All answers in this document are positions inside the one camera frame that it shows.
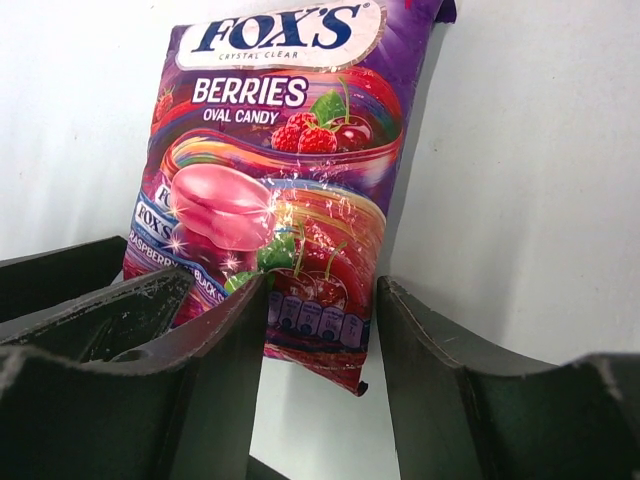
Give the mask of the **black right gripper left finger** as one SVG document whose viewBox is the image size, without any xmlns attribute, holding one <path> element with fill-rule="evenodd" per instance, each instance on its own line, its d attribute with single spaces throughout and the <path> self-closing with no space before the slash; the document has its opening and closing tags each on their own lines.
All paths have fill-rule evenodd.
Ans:
<svg viewBox="0 0 640 480">
<path fill-rule="evenodd" d="M 269 479 L 249 453 L 267 317 L 258 276 L 174 327 L 196 280 L 120 280 L 122 237 L 1 264 L 5 479 Z"/>
</svg>

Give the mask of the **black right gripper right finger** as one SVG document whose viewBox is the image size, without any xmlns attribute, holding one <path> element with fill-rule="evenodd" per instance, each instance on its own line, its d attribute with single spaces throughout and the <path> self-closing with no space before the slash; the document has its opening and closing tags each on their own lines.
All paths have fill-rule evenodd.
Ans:
<svg viewBox="0 0 640 480">
<path fill-rule="evenodd" d="M 390 277 L 376 314 L 405 479 L 635 479 L 639 358 L 555 366 L 502 348 Z"/>
</svg>

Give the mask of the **purple Fox's bag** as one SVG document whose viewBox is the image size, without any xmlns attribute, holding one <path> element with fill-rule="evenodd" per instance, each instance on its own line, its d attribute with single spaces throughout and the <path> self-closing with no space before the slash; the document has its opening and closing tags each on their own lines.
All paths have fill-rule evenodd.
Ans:
<svg viewBox="0 0 640 480">
<path fill-rule="evenodd" d="M 123 273 L 176 323 L 270 280 L 267 357 L 366 392 L 373 283 L 429 35 L 452 1 L 321 1 L 173 28 Z"/>
</svg>

